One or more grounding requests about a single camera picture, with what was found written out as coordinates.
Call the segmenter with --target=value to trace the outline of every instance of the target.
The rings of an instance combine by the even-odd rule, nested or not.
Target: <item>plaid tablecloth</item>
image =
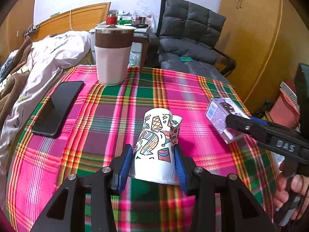
[[[19,140],[7,183],[7,217],[16,231],[29,231],[63,179],[86,176],[109,165],[126,143],[135,145],[146,111],[169,109],[183,118],[179,144],[198,166],[214,174],[236,173],[272,218],[275,169],[271,156],[248,135],[226,145],[205,111],[212,97],[230,97],[244,105],[231,86],[203,77],[162,69],[128,68],[127,79],[106,87],[95,66],[77,66],[62,81],[83,80],[79,94],[57,139],[31,132],[40,110],[57,86],[38,105]],[[86,197],[86,231],[90,231],[90,198]],[[178,186],[129,178],[120,197],[112,197],[118,231],[189,231],[194,197]],[[217,231],[220,231],[217,202]]]

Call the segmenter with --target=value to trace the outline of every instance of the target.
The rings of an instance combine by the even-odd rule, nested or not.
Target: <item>smartphone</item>
[[[35,135],[57,138],[83,86],[83,81],[62,82],[43,107],[32,132]]]

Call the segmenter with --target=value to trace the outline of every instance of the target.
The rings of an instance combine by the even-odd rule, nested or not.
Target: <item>red storage bin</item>
[[[289,96],[280,88],[280,96],[269,112],[273,122],[295,128],[299,122],[300,112]]]

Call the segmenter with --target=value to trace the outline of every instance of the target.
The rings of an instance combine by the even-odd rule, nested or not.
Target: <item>paper cup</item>
[[[173,145],[178,143],[182,117],[167,109],[146,112],[143,128],[134,149],[131,178],[179,185]]]

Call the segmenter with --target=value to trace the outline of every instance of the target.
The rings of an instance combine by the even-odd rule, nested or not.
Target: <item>finger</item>
[[[308,207],[308,204],[309,204],[309,198],[306,198],[306,199],[305,199],[305,202],[304,202],[304,205],[302,206],[302,210],[300,211],[300,214],[299,214],[299,216],[298,216],[297,219],[300,219],[300,218],[302,217],[302,215],[304,214],[305,210],[306,210],[307,207]],[[298,212],[299,212],[299,208],[297,208],[297,209],[294,211],[293,215],[291,216],[291,219],[292,219],[292,220],[295,220],[295,219],[296,219],[296,216],[297,216]]]
[[[276,199],[279,201],[286,203],[289,199],[289,193],[287,191],[276,191],[275,196]]]
[[[280,171],[283,171],[283,169],[284,169],[284,161],[282,161],[282,163],[281,163],[280,166],[279,166],[279,170],[280,170]]]
[[[283,173],[280,173],[277,177],[277,189],[284,191],[286,188],[287,179]]]
[[[274,198],[273,203],[277,208],[282,208],[283,202],[279,201],[278,199]]]
[[[298,194],[305,195],[309,185],[309,178],[296,174],[291,182],[291,189]]]

